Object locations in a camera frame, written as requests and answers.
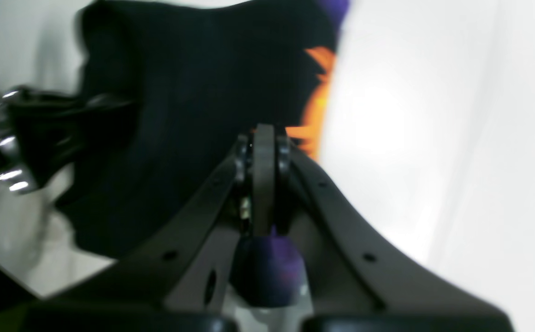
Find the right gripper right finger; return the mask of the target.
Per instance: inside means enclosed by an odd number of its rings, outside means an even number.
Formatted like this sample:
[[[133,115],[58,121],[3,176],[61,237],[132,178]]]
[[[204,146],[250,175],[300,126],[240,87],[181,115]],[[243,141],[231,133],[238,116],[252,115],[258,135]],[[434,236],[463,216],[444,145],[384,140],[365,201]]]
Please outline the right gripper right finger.
[[[313,314],[302,332],[512,332],[497,307],[380,235],[314,160],[273,126],[254,131],[254,236],[286,235],[304,260]]]

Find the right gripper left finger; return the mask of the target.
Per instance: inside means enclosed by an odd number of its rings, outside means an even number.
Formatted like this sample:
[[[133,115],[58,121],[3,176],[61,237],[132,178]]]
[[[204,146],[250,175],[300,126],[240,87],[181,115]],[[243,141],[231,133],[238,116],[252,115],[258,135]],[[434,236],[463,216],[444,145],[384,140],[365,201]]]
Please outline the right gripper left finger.
[[[221,314],[240,238],[232,191],[244,183],[249,136],[180,212],[94,277],[31,305],[22,332],[237,332]]]

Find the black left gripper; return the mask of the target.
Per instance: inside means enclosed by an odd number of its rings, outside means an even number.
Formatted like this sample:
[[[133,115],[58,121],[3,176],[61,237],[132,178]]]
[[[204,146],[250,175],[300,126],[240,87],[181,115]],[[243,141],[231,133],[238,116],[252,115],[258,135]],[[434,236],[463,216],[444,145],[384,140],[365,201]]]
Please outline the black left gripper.
[[[78,157],[126,145],[133,132],[134,101],[126,97],[82,100],[27,86],[0,94],[0,184],[32,192]]]

